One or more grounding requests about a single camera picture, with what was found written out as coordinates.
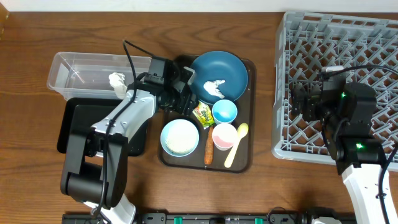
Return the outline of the yellow green snack wrapper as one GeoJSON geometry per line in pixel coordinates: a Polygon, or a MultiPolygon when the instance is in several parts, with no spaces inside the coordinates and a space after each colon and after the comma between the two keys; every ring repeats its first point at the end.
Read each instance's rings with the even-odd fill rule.
{"type": "Polygon", "coordinates": [[[198,102],[198,106],[193,110],[193,114],[201,123],[203,129],[209,128],[215,124],[210,107],[201,101],[198,102]]]}

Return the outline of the dark blue bowl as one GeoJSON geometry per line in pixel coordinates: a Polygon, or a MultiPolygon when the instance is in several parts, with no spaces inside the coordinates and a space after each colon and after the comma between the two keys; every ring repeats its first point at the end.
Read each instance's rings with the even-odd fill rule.
{"type": "Polygon", "coordinates": [[[211,95],[205,83],[218,82],[216,89],[224,99],[236,101],[243,95],[248,85],[248,71],[237,56],[224,51],[211,51],[197,57],[190,66],[196,73],[190,86],[198,99],[208,105],[219,101],[219,96],[211,95]]]}

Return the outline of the light blue cup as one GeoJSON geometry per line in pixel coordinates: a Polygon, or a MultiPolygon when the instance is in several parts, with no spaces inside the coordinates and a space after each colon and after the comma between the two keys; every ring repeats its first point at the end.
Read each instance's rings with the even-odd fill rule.
{"type": "Polygon", "coordinates": [[[212,116],[216,124],[229,123],[231,124],[238,115],[237,106],[229,100],[217,101],[212,109],[212,116]]]}

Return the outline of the pink cup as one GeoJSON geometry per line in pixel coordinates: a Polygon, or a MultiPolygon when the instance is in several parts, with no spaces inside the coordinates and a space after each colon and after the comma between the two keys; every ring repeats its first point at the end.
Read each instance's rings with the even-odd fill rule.
{"type": "Polygon", "coordinates": [[[216,125],[212,133],[213,143],[221,151],[226,151],[233,147],[237,138],[237,129],[228,123],[216,125]]]}

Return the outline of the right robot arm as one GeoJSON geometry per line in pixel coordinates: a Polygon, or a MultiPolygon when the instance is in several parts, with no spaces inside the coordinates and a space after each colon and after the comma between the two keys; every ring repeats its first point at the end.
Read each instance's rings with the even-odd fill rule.
{"type": "Polygon", "coordinates": [[[324,84],[308,94],[292,92],[292,114],[320,121],[321,135],[351,198],[357,223],[397,223],[388,167],[397,150],[385,155],[371,135],[376,92],[362,83],[324,84]]]}

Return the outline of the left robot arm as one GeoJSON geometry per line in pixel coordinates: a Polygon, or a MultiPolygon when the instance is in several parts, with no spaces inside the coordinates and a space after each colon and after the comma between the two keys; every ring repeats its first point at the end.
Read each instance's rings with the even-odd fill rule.
{"type": "Polygon", "coordinates": [[[61,191],[91,207],[91,220],[132,223],[136,207],[124,194],[129,143],[158,109],[189,115],[198,100],[190,86],[194,69],[153,57],[149,71],[134,74],[122,102],[87,131],[71,129],[61,191]]]}

